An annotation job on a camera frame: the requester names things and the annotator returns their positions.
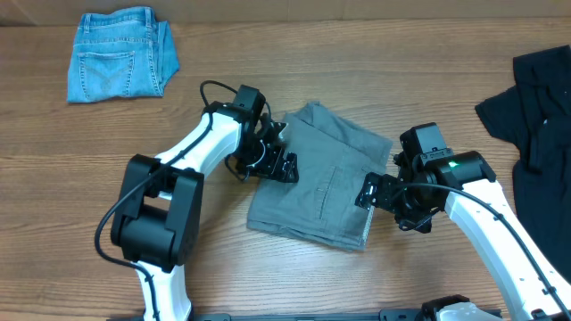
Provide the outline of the grey shorts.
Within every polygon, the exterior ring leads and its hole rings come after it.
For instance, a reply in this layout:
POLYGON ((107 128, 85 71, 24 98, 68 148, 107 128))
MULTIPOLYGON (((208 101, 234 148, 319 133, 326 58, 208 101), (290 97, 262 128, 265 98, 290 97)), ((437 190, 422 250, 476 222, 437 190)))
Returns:
POLYGON ((247 216, 250 229, 363 251, 372 221, 355 201, 370 172, 384 174, 393 143, 319 102, 284 117, 286 149, 297 156, 295 184, 262 180, 247 216))

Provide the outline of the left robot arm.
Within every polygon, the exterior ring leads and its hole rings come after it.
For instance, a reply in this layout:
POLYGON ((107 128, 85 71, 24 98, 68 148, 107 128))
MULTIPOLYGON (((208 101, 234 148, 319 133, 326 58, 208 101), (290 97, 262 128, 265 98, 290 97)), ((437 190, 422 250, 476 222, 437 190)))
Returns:
POLYGON ((222 161, 236 158, 243 179, 282 183, 299 179, 297 159, 285 153, 285 122, 246 108, 214 102, 197 127, 154 157, 135 155, 125 170, 120 196, 102 222, 122 251, 118 264, 133 268, 141 284, 144 320, 190 320, 185 264, 196 243, 204 182, 222 161))

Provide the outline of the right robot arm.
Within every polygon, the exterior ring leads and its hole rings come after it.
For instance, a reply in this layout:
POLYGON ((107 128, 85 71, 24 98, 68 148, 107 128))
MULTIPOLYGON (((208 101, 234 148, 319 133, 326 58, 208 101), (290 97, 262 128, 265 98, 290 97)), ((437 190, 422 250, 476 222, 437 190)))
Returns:
POLYGON ((394 158, 396 177, 368 173, 355 204, 394 215, 402 231, 427 234, 440 211, 472 243, 514 320, 568 320, 570 284, 549 263, 511 210, 478 152, 444 148, 394 158))

